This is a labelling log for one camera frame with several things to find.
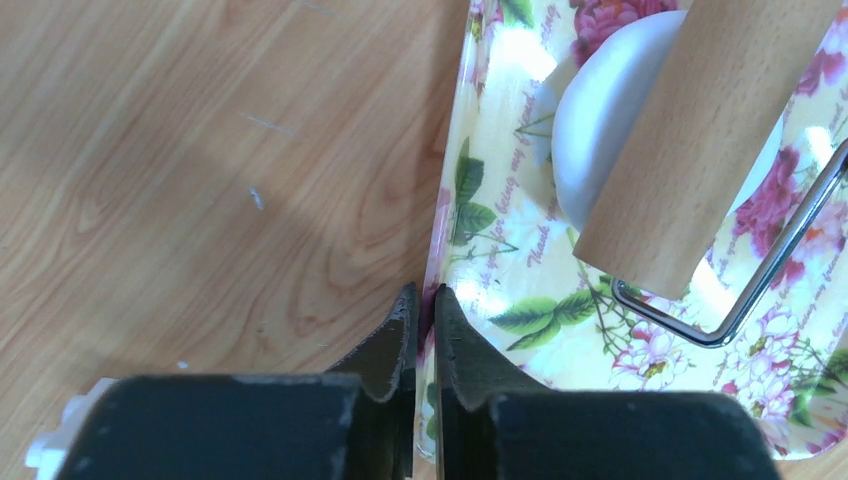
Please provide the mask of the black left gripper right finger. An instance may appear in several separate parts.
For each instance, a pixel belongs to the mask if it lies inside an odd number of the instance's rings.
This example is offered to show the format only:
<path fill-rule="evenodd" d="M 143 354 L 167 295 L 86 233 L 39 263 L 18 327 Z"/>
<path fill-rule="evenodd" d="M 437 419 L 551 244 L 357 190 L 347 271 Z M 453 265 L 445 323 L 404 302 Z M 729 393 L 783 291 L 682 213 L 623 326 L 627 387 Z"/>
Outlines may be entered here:
<path fill-rule="evenodd" d="M 433 300 L 442 479 L 776 479 L 753 420 L 722 394 L 557 391 Z"/>

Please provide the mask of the white dough ball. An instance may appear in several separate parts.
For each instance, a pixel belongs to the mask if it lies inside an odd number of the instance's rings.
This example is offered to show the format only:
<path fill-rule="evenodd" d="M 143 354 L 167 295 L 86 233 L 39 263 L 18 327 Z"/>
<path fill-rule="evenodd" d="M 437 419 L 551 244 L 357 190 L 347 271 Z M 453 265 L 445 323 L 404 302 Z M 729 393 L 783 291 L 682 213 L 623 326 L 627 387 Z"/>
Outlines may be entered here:
<path fill-rule="evenodd" d="M 557 201 L 581 233 L 689 11 L 652 13 L 622 25 L 589 55 L 553 118 Z"/>

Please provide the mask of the wooden rolling pin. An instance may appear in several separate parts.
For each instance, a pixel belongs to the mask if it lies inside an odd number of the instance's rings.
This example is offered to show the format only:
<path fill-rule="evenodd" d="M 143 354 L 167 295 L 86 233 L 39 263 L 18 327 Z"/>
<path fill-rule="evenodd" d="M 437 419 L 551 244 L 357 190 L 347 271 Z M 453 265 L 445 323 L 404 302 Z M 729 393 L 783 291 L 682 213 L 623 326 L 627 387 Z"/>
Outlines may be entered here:
<path fill-rule="evenodd" d="M 840 10 L 837 1 L 696 1 L 580 233 L 577 259 L 615 300 L 687 341 L 726 345 L 847 173 L 840 145 L 711 332 L 629 295 L 675 300 Z"/>

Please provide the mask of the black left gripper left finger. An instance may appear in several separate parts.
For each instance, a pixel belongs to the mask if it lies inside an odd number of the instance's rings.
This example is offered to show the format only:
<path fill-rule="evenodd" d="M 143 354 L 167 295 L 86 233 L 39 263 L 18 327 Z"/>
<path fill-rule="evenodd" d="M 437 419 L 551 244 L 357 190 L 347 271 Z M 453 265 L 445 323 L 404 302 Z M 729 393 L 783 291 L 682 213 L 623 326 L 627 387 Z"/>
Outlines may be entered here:
<path fill-rule="evenodd" d="M 418 292 L 313 374 L 138 375 L 106 389 L 61 479 L 404 479 L 413 470 Z"/>

